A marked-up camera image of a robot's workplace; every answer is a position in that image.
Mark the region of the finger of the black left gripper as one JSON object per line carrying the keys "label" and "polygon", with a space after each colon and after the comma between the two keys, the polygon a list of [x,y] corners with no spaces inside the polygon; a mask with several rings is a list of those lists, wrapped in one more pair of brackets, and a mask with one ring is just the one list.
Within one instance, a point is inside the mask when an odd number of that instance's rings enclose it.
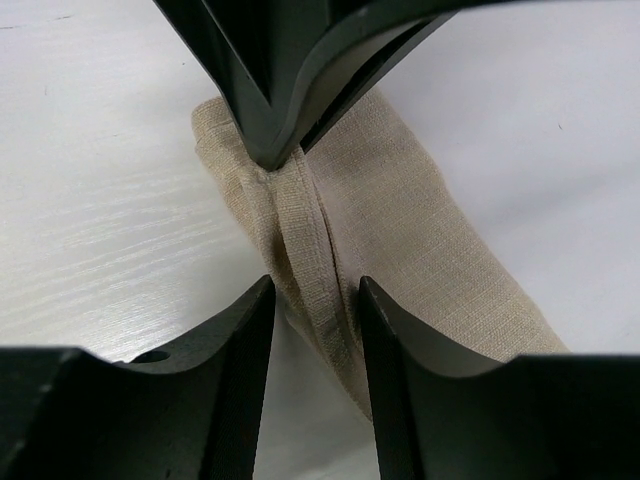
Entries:
{"label": "finger of the black left gripper", "polygon": [[380,47],[355,72],[316,125],[303,137],[302,149],[310,150],[381,78],[454,15],[454,12],[447,13],[418,23]]}
{"label": "finger of the black left gripper", "polygon": [[251,159],[276,170],[355,72],[435,17],[432,1],[159,1],[217,86]]}

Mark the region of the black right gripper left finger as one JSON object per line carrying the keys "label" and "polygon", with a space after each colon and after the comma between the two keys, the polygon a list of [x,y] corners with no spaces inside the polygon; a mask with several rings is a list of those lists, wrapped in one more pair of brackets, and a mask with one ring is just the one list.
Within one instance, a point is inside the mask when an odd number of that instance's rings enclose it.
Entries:
{"label": "black right gripper left finger", "polygon": [[276,292],[232,305],[129,362],[76,347],[1,351],[5,479],[249,479]]}

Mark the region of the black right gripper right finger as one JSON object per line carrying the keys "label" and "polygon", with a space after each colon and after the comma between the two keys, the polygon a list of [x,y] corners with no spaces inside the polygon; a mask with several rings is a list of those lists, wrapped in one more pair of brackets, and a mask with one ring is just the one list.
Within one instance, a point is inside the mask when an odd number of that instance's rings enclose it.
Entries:
{"label": "black right gripper right finger", "polygon": [[635,479],[639,360],[521,355],[500,363],[360,282],[384,479]]}

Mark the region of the beige cloth napkin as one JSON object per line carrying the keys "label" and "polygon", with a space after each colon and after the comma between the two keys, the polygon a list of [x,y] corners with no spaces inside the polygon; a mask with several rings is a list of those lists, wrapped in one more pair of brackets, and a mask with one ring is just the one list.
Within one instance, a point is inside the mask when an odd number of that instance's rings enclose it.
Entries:
{"label": "beige cloth napkin", "polygon": [[362,277],[464,346],[505,362],[564,344],[377,90],[274,172],[248,156],[221,98],[192,114],[196,153],[284,299],[285,316],[364,415]]}

